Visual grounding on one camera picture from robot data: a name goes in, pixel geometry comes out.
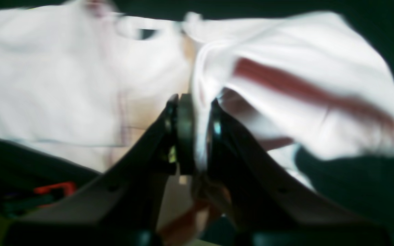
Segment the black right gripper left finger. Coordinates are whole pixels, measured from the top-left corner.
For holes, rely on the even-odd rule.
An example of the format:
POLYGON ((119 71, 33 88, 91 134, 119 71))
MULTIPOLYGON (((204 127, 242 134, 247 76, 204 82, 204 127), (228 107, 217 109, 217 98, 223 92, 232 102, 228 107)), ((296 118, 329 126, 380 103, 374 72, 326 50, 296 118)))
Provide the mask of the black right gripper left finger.
POLYGON ((17 220, 7 246, 161 246, 155 234, 169 176, 192 175, 190 94, 173 95, 119 162, 75 194, 17 220))

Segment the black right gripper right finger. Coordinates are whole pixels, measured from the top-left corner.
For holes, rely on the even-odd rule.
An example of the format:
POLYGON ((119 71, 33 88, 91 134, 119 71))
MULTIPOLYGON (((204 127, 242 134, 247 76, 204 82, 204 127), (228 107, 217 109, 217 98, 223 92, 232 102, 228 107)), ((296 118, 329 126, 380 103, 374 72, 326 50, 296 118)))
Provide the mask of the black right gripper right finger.
POLYGON ((228 189, 236 246, 390 246, 386 230, 311 191, 214 100, 208 176, 228 189))

